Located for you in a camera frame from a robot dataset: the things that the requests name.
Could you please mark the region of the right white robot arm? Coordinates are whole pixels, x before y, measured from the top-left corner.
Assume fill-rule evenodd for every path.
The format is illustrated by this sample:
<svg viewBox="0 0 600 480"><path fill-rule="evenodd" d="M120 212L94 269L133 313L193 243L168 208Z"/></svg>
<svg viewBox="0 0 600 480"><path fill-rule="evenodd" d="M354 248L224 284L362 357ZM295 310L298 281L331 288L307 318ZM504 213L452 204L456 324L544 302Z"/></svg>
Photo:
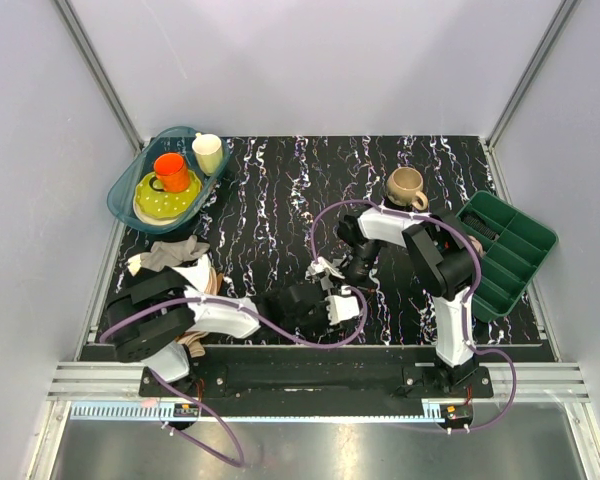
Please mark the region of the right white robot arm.
<svg viewBox="0 0 600 480"><path fill-rule="evenodd" d="M374 287L370 272L381 249L389 244L406 249L436 315L436 359L423 383L445 396L469 395L479 367L470 327L480 260L459 222L447 214L407 218L399 211L368 208L343 216L337 236L350 247L341 272L349 284L365 290Z"/></svg>

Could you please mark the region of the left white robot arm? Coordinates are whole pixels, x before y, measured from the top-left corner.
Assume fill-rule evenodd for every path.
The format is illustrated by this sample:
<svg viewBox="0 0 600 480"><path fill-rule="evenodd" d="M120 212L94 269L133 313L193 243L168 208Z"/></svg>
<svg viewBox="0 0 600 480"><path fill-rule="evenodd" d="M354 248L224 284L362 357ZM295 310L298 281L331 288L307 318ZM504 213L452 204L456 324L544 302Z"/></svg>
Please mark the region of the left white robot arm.
<svg viewBox="0 0 600 480"><path fill-rule="evenodd" d="M205 293L177 271L126 288L105 307L101 343L121 363L140 362L176 396L195 386L194 354L181 341L196 334L246 339L265 326L307 336L334 324L335 305L322 286L301 283L253 297Z"/></svg>

